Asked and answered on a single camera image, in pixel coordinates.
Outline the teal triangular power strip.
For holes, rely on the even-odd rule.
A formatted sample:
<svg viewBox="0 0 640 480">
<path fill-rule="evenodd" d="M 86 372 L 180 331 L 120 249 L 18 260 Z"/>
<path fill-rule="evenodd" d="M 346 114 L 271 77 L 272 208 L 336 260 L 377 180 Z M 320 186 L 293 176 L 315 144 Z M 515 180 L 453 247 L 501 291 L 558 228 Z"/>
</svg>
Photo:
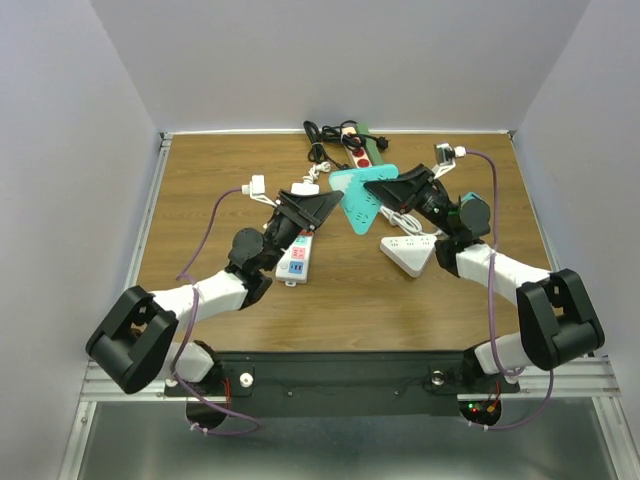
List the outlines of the teal triangular power strip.
<svg viewBox="0 0 640 480">
<path fill-rule="evenodd" d="M 398 168 L 393 164 L 334 171 L 329 175 L 331 190 L 343 193 L 340 207 L 355 234 L 364 235 L 368 232 L 382 206 L 382 202 L 364 184 L 395 179 L 398 175 Z"/>
</svg>

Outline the white multicolour power strip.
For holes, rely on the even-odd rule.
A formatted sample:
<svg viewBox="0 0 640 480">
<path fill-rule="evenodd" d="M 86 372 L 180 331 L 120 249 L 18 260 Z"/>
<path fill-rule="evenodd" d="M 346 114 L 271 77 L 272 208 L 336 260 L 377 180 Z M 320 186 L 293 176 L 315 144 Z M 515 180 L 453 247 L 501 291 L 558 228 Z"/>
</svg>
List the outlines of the white multicolour power strip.
<svg viewBox="0 0 640 480">
<path fill-rule="evenodd" d="M 275 277 L 287 287 L 307 282 L 313 237 L 313 231 L 302 231 L 279 260 Z"/>
</svg>

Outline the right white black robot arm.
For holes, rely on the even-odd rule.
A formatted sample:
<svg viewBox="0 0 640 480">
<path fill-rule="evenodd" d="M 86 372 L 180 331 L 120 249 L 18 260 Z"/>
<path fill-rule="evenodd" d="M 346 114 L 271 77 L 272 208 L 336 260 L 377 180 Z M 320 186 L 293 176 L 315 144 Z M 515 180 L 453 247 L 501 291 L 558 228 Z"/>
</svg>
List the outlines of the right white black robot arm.
<svg viewBox="0 0 640 480">
<path fill-rule="evenodd" d="M 486 286 L 490 302 L 502 296 L 515 305 L 517 332 L 500 336 L 491 325 L 488 341 L 466 350 L 460 366 L 466 387 L 482 390 L 496 374 L 510 376 L 528 366 L 551 371 L 604 345 L 603 327 L 579 274 L 532 267 L 485 243 L 483 236 L 497 230 L 490 224 L 490 206 L 477 194 L 451 200 L 424 165 L 364 187 L 385 207 L 415 211 L 444 233 L 435 243 L 441 268 Z"/>
</svg>

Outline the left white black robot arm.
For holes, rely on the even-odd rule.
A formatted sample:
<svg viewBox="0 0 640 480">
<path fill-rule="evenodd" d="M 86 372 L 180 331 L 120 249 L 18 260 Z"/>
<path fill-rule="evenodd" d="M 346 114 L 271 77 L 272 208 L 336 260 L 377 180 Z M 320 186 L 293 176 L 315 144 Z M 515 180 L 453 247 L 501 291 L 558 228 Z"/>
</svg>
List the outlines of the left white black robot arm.
<svg viewBox="0 0 640 480">
<path fill-rule="evenodd" d="M 210 348 L 191 339 L 201 320 L 248 308 L 264 296 L 274 270 L 297 237 L 316 231 L 342 200 L 340 191 L 300 196 L 282 190 L 266 226 L 239 230 L 228 264 L 181 286 L 149 292 L 125 290 L 89 337 L 85 351 L 126 394 L 137 393 L 166 372 L 199 393 L 215 392 L 223 371 Z"/>
</svg>

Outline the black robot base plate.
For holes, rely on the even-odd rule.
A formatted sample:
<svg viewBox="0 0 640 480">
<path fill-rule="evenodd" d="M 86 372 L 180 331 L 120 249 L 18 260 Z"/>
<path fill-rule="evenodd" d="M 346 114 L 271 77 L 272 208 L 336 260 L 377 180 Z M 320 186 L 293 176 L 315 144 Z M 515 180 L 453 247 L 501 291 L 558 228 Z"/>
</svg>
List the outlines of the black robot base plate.
<svg viewBox="0 0 640 480">
<path fill-rule="evenodd" d="M 456 416 L 458 398 L 511 394 L 462 351 L 222 352 L 194 390 L 269 417 Z"/>
</svg>

